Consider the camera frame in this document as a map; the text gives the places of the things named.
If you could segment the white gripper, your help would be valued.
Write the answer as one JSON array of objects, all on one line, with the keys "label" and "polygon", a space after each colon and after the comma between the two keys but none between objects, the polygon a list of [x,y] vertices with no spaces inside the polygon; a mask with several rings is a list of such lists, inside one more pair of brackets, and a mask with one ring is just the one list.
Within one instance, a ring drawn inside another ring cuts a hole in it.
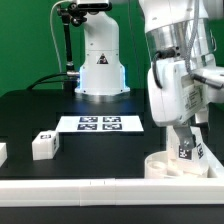
[{"label": "white gripper", "polygon": [[186,72],[183,61],[158,60],[156,68],[161,88],[156,85],[152,70],[148,72],[152,118],[159,127],[175,126],[181,148],[192,150],[194,137],[191,128],[182,124],[206,105],[204,88]]}]

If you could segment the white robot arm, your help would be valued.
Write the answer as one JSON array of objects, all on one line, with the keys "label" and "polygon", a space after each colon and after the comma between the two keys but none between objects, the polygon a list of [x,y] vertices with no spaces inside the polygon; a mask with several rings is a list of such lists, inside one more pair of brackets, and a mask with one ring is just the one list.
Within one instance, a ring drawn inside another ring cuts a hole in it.
[{"label": "white robot arm", "polygon": [[[175,131],[184,149],[196,146],[188,120],[210,103],[224,103],[224,68],[218,67],[203,0],[138,0],[151,59],[148,91],[155,123]],[[116,0],[77,0],[84,13],[86,59],[79,90],[114,95],[124,83],[118,28],[105,12]]]}]

